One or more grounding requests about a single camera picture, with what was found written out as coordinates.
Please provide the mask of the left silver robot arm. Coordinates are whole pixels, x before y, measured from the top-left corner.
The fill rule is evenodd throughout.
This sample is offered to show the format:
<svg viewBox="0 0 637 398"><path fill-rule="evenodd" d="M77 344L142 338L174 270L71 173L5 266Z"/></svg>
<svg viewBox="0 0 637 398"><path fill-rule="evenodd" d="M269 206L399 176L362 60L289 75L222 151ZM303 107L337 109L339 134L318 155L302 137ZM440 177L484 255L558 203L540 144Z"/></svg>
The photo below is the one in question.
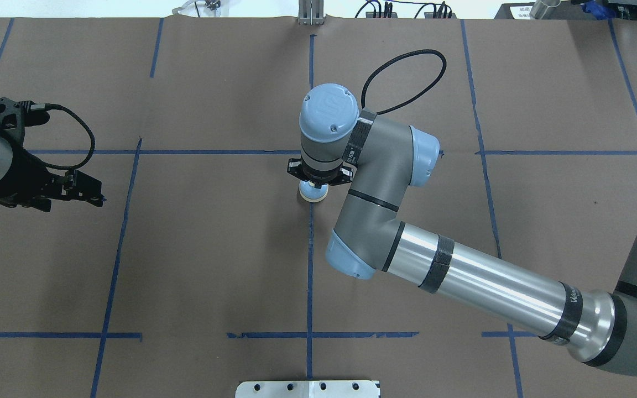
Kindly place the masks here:
<svg viewBox="0 0 637 398"><path fill-rule="evenodd" d="M82 201L102 207L101 182L78 170L54 174L30 152L0 136L0 205L51 211L52 201Z"/></svg>

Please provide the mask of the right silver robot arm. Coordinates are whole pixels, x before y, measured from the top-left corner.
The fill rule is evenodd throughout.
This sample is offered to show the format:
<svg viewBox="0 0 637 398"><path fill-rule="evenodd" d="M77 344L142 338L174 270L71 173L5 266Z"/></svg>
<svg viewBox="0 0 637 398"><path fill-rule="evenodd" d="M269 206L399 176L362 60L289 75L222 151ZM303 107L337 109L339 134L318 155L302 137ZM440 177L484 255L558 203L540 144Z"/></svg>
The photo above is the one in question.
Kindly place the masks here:
<svg viewBox="0 0 637 398"><path fill-rule="evenodd" d="M288 173L350 184L326 249L351 277L379 270L500 317L605 372L637 377L637 236L612 292L582 292L397 217L405 191L424 186L440 154L432 134L360 109L344 86L312 88L299 113L301 156Z"/></svg>

